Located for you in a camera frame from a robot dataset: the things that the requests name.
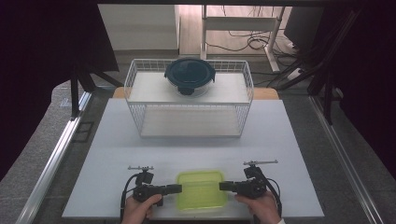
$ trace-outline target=white wall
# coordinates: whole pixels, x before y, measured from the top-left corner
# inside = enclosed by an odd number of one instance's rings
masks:
[[[114,50],[178,49],[178,6],[99,5]]]

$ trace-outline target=human hand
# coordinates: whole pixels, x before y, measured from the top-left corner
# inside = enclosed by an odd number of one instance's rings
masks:
[[[155,194],[142,203],[129,197],[126,200],[122,224],[141,224],[145,218],[151,218],[152,205],[162,197],[161,194]]]
[[[277,224],[281,218],[277,213],[276,201],[271,191],[265,193],[257,199],[249,199],[242,195],[235,195],[235,199],[247,205],[251,215],[256,215],[261,224]]]

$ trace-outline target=white tabletop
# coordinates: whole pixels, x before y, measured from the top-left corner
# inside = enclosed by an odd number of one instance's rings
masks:
[[[281,189],[283,217],[323,217],[318,197],[280,100],[253,101],[240,138],[140,138],[124,99],[110,99],[63,217],[118,218],[127,179],[154,166],[153,185],[174,184],[180,172],[220,170],[225,180],[246,180],[244,161],[272,161],[263,173]],[[233,199],[224,207],[179,211],[176,195],[154,207],[154,219],[249,219]]]

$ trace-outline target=container lid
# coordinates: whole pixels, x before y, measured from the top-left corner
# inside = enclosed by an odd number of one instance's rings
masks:
[[[183,95],[191,95],[194,90],[215,81],[215,69],[204,60],[194,58],[178,59],[166,67],[165,77],[177,86]]]
[[[222,207],[227,203],[225,191],[219,190],[219,182],[224,180],[217,170],[182,172],[177,183],[183,191],[177,195],[177,209],[201,209]]]

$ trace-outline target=wire basket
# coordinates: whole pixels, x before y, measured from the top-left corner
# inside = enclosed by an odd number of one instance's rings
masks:
[[[253,100],[246,61],[206,60],[216,80],[205,94],[180,95],[164,72],[174,60],[135,59],[124,95],[142,137],[240,137]]]

